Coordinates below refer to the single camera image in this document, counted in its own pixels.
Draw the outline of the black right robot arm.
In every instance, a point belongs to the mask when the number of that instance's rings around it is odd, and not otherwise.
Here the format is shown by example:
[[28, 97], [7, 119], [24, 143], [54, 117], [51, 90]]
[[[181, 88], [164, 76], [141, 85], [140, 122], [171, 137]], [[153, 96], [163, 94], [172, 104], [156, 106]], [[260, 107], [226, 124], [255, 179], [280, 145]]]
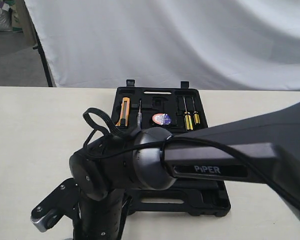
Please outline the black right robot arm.
[[83, 118], [102, 132], [69, 159], [85, 240], [121, 238], [126, 190], [163, 191], [180, 178], [266, 184], [300, 221], [300, 102], [179, 135], [162, 127], [124, 132], [98, 108]]

